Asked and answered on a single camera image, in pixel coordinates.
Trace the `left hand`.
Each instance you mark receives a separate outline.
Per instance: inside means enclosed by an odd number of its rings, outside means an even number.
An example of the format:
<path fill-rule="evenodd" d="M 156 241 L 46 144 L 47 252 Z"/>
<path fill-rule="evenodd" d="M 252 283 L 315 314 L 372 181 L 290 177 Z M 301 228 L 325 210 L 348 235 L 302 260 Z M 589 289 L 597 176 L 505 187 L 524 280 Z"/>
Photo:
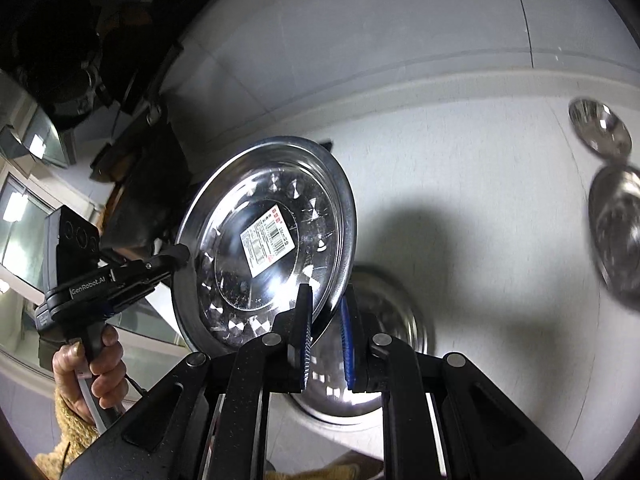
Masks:
<path fill-rule="evenodd" d="M 124 348 L 119 342 L 117 330 L 105 325 L 102 332 L 103 348 L 89 364 L 88 369 L 96 378 L 91 391 L 104 410 L 120 408 L 128 392 L 126 365 L 122 362 Z M 76 370 L 87 364 L 85 350 L 80 342 L 64 344 L 52 358 L 52 372 L 56 388 L 65 404 L 81 419 L 93 425 L 94 420 L 82 396 Z"/>

